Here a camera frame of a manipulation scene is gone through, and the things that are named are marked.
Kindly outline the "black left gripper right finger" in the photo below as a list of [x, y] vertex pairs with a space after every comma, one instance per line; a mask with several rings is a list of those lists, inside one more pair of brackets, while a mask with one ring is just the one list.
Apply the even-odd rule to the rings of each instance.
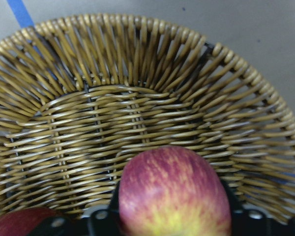
[[233, 236], [295, 236], [295, 217], [282, 224], [260, 210], [244, 208], [233, 190], [221, 181], [230, 205]]

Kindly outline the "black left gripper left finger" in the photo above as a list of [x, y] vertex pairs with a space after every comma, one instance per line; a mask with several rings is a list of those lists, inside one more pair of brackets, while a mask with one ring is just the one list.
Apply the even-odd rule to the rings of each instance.
[[71, 221], [64, 216], [54, 216], [44, 219], [36, 226], [29, 236], [121, 236], [119, 225], [119, 184], [113, 191], [108, 206], [100, 206], [90, 213], [90, 216], [77, 221]]

